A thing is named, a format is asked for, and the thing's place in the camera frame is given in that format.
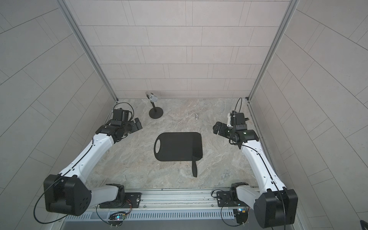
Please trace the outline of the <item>black cutting board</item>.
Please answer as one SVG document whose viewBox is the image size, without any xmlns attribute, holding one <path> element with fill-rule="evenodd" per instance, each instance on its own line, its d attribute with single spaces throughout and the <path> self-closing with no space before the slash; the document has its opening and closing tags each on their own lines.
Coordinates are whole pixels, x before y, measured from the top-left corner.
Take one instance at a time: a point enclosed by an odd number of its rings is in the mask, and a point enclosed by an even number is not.
<svg viewBox="0 0 368 230">
<path fill-rule="evenodd" d="M 154 147 L 154 156 L 161 162 L 192 161 L 192 136 L 195 132 L 165 132 L 158 136 Z"/>
</svg>

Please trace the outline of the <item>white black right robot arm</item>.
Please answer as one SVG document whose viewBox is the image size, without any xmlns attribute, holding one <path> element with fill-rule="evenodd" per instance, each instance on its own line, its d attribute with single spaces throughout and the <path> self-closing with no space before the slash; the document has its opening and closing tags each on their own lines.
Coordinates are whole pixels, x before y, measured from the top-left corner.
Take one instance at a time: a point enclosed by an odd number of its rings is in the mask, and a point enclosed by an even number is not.
<svg viewBox="0 0 368 230">
<path fill-rule="evenodd" d="M 217 122 L 213 132 L 239 147 L 250 163 L 259 187 L 259 191 L 255 191 L 246 183 L 232 184 L 228 204 L 250 207 L 263 229 L 294 224 L 298 196 L 276 175 L 255 131 L 245 129 L 244 125 L 237 130 L 235 126 Z"/>
</svg>

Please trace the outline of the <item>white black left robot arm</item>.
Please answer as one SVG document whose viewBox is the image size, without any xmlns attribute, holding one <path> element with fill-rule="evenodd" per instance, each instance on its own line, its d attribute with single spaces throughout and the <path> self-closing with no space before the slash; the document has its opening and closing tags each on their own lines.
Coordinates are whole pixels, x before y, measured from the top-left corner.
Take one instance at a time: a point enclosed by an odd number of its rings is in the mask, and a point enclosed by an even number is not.
<svg viewBox="0 0 368 230">
<path fill-rule="evenodd" d="M 89 207 L 122 197 L 123 187 L 112 184 L 88 189 L 86 180 L 103 155 L 128 134 L 142 129 L 138 118 L 131 121 L 110 120 L 97 129 L 88 146 L 58 174 L 43 182 L 45 207 L 48 212 L 80 216 Z"/>
</svg>

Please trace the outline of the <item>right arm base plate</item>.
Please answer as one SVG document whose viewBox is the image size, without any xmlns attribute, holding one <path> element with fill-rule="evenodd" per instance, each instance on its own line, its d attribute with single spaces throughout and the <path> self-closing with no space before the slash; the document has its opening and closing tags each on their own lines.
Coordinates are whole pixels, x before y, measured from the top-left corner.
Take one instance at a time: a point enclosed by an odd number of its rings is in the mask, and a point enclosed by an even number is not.
<svg viewBox="0 0 368 230">
<path fill-rule="evenodd" d="M 229 191 L 214 190 L 212 196 L 216 199 L 217 205 L 221 207 L 247 207 L 244 202 L 238 201 L 231 197 Z"/>
</svg>

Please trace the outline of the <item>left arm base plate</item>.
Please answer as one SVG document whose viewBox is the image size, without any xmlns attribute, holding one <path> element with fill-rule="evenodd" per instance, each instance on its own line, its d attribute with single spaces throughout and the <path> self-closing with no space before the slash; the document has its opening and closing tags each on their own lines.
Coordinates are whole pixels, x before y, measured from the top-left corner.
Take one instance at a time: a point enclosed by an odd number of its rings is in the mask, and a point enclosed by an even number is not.
<svg viewBox="0 0 368 230">
<path fill-rule="evenodd" d="M 118 196 L 113 201 L 104 202 L 99 205 L 101 209 L 129 209 L 138 208 L 140 205 L 142 193 L 125 193 L 123 198 Z"/>
</svg>

